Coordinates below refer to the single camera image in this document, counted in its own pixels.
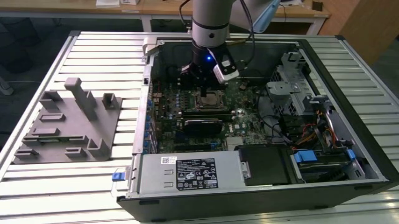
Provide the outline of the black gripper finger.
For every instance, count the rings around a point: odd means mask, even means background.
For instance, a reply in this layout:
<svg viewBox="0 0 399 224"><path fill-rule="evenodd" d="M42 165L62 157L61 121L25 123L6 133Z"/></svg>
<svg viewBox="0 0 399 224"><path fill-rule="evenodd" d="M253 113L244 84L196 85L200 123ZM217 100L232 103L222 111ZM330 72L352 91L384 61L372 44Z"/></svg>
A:
<svg viewBox="0 0 399 224"><path fill-rule="evenodd" d="M197 90L206 96L206 78L198 66L184 66L180 71L180 88L185 91Z"/></svg>

